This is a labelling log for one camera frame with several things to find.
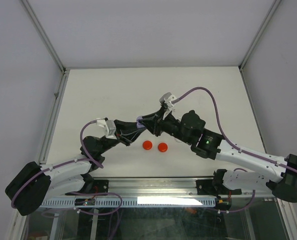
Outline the purple earbud case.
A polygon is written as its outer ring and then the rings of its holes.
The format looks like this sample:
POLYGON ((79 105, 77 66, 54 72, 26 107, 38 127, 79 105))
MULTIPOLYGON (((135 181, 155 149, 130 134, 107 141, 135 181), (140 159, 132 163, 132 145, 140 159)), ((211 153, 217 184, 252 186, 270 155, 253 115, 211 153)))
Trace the purple earbud case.
POLYGON ((146 127, 141 123, 143 117, 142 116, 139 116, 136 118, 136 127, 138 129, 145 129, 146 127))

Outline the orange earbud case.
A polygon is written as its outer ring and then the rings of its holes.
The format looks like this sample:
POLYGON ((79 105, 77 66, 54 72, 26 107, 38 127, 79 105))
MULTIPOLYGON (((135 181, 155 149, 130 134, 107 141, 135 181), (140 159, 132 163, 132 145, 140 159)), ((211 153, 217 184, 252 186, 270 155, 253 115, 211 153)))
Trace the orange earbud case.
POLYGON ((150 140, 145 140, 143 143, 142 143, 142 147, 144 150, 151 150, 152 147, 153 147, 153 143, 150 141, 150 140))
POLYGON ((165 153, 168 150, 168 145, 165 142, 161 142, 157 148, 161 153, 165 153))

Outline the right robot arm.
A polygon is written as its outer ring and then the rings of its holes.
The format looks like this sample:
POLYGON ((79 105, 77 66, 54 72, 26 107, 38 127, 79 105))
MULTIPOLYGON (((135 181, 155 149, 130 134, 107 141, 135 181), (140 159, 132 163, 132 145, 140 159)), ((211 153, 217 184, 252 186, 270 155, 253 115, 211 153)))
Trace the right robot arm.
POLYGON ((176 119, 160 109, 138 117, 136 121, 157 137, 167 133, 188 144, 191 151, 201 158, 229 162, 249 170, 233 173, 218 169, 212 181, 216 193, 237 189, 260 190, 271 192, 283 201, 297 203, 297 155, 269 155, 231 143, 223 135, 206 129, 205 121, 194 110, 176 119))

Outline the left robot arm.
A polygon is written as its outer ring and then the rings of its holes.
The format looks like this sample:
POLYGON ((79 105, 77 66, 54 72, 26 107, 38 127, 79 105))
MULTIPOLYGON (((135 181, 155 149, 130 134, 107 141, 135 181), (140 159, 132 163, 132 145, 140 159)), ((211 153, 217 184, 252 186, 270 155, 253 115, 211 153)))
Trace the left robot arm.
POLYGON ((103 154, 118 144, 130 146, 146 127, 138 117, 135 122, 97 118, 80 131, 81 158, 41 166, 27 163, 6 187, 11 207, 22 216, 37 210, 53 197, 65 194, 91 194, 94 179, 91 172, 102 169, 103 154))

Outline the aluminium mounting rail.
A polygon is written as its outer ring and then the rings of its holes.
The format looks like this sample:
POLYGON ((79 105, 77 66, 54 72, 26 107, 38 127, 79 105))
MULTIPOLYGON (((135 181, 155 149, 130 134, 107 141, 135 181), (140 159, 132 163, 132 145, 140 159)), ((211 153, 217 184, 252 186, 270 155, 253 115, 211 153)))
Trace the aluminium mounting rail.
POLYGON ((196 180, 212 179, 212 177, 162 177, 162 178, 95 178, 81 176, 71 177, 49 187, 45 200, 67 195, 79 191, 86 182, 92 180, 109 180, 108 193, 115 193, 121 197, 164 196, 164 197, 196 197, 212 195, 198 195, 196 180))

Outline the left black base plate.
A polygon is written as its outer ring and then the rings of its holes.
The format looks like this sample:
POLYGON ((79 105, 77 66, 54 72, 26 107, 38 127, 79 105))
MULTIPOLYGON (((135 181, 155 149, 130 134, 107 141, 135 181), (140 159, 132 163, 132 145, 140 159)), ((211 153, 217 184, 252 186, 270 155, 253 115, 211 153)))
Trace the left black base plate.
POLYGON ((93 179, 86 182, 79 191, 67 193, 67 195, 95 195, 98 193, 107 193, 109 189, 109 180, 107 179, 93 179))

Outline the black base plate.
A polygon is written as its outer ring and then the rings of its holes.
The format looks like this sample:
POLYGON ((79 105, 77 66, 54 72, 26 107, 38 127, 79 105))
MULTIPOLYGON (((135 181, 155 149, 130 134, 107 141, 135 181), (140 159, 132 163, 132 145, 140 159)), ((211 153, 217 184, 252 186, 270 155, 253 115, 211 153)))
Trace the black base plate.
POLYGON ((109 189, 109 180, 107 179, 93 179, 86 182, 79 191, 67 193, 67 195, 95 195, 98 193, 107 193, 109 189))
POLYGON ((212 179, 198 179, 195 181, 197 194, 198 195, 211 195, 211 196, 221 196, 221 195, 241 195, 241 189, 228 189, 222 184, 213 185, 212 179))

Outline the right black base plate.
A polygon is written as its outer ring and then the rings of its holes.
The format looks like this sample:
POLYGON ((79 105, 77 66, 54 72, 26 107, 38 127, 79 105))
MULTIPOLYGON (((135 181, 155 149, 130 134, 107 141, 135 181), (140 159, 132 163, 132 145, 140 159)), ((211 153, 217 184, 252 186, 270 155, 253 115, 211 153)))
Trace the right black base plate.
POLYGON ((195 181, 197 194, 198 195, 211 195, 211 196, 221 196, 221 195, 241 195, 241 189, 228 189, 222 184, 213 185, 212 179, 198 179, 195 181))

